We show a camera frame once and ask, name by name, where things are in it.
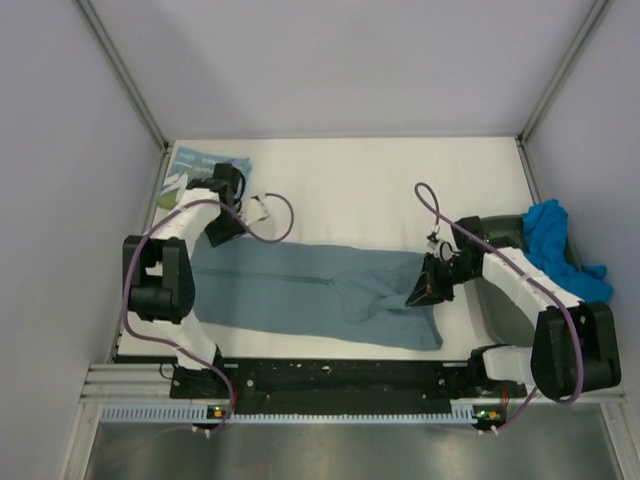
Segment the grey-blue t shirt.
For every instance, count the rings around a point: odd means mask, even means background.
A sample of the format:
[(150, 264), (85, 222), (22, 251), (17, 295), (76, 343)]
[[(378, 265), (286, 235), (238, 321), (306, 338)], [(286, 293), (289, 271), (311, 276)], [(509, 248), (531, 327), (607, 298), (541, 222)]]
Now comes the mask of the grey-blue t shirt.
[(405, 304), (419, 253), (241, 237), (200, 241), (191, 266), (204, 323), (418, 351), (443, 344), (432, 307)]

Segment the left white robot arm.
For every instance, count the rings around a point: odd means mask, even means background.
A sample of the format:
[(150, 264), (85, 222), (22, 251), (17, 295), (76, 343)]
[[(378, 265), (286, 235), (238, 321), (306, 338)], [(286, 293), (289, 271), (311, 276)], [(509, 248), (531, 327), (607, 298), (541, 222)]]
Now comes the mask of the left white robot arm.
[(238, 168), (218, 164), (210, 177), (190, 181), (173, 209), (145, 234), (128, 236), (122, 247), (125, 331), (171, 348), (180, 366), (194, 370), (194, 387), (209, 397), (224, 390), (227, 374), (214, 364), (217, 345), (192, 316), (196, 287), (191, 256), (210, 224), (240, 219), (237, 195), (244, 186)]

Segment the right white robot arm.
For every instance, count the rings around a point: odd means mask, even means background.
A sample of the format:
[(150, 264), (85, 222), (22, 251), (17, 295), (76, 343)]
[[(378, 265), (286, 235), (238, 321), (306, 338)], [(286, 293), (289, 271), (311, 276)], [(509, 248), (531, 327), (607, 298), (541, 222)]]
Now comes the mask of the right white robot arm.
[(501, 342), (472, 351), (466, 380), (474, 393), (487, 396), (503, 381), (512, 381), (560, 401), (576, 391), (620, 384), (611, 309), (570, 293), (526, 258), (521, 217), (465, 217), (456, 221), (452, 233), (452, 243), (437, 233), (429, 235), (429, 250), (407, 306), (449, 302), (455, 286), (480, 279), (504, 296), (498, 315), (526, 320), (533, 329), (528, 346)]

